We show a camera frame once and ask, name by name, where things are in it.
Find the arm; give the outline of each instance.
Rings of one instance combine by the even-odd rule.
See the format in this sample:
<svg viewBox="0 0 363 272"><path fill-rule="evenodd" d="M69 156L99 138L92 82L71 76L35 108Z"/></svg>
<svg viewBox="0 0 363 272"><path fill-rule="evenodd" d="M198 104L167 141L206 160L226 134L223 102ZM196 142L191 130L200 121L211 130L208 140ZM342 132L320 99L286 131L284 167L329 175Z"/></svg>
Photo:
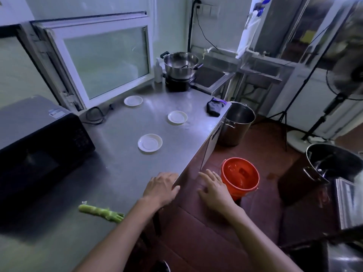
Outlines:
<svg viewBox="0 0 363 272"><path fill-rule="evenodd" d="M143 197L139 199L125 219L107 235L74 272L119 272L142 230L152 216L164 205L170 203L179 192L180 186L172 188L178 174L159 173L147 184Z"/></svg>
<svg viewBox="0 0 363 272"><path fill-rule="evenodd" d="M199 173L205 180L208 192L199 195L209 208L222 214L234 228L252 262L265 272L302 272L236 205L226 185L215 172Z"/></svg>

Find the pot handle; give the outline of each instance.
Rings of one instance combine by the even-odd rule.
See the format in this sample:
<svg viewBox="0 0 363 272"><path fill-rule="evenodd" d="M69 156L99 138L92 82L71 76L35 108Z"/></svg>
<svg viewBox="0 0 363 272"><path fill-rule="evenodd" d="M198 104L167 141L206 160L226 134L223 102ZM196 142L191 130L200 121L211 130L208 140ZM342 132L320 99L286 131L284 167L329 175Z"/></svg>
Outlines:
<svg viewBox="0 0 363 272"><path fill-rule="evenodd" d="M224 122L227 126L229 127L232 127L232 128L235 128L236 127L236 123L226 119L225 122Z"/></svg>
<svg viewBox="0 0 363 272"><path fill-rule="evenodd" d="M311 180L313 180L313 181L318 181L319 179L315 179L315 178L313 178L306 170L307 169L311 169L311 167L305 167L305 168L303 168L302 170L304 171L304 173L311 179Z"/></svg>
<svg viewBox="0 0 363 272"><path fill-rule="evenodd" d="M164 53L160 54L160 58L161 58L161 59L164 59L164 56L165 56L165 55L169 55L169 54L170 54L170 52L166 51L166 52L164 52Z"/></svg>
<svg viewBox="0 0 363 272"><path fill-rule="evenodd" d="M196 65L193 69L197 70L197 69L201 68L202 66L203 66L203 63L200 63L199 65Z"/></svg>

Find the small white plate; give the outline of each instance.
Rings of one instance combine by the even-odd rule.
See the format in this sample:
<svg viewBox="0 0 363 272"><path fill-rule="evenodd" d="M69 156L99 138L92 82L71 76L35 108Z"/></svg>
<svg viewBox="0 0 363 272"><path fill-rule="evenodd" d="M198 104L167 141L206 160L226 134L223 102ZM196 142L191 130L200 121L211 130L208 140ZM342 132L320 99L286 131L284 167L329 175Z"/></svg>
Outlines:
<svg viewBox="0 0 363 272"><path fill-rule="evenodd" d="M126 97L123 102L125 103L125 105L130 107L138 106L142 103L142 97L138 95L131 95L129 97Z"/></svg>
<svg viewBox="0 0 363 272"><path fill-rule="evenodd" d="M152 152L160 149L163 140L157 134L149 133L140 137L137 145L141 151Z"/></svg>
<svg viewBox="0 0 363 272"><path fill-rule="evenodd" d="M188 116L185 112L175 110L175 111L171 112L170 114L168 114L168 119L172 123L182 124L188 120Z"/></svg>

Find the sticker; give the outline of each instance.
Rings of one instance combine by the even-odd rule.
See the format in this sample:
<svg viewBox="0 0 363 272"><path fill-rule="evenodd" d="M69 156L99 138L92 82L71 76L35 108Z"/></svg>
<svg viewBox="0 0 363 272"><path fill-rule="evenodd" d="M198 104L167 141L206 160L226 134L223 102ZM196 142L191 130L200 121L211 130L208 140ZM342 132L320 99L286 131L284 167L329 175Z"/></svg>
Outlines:
<svg viewBox="0 0 363 272"><path fill-rule="evenodd" d="M62 117L63 115L65 115L65 113L61 110L50 110L49 115L55 119L58 119L58 118Z"/></svg>

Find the orange bucket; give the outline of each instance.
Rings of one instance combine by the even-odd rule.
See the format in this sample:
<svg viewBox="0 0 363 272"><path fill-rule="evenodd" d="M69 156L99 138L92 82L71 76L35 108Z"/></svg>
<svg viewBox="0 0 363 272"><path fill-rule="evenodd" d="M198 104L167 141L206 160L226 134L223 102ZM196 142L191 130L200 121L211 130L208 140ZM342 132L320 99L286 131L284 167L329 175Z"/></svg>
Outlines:
<svg viewBox="0 0 363 272"><path fill-rule="evenodd" d="M229 158L222 163L221 178L234 201L256 190L260 182L255 166L238 157Z"/></svg>

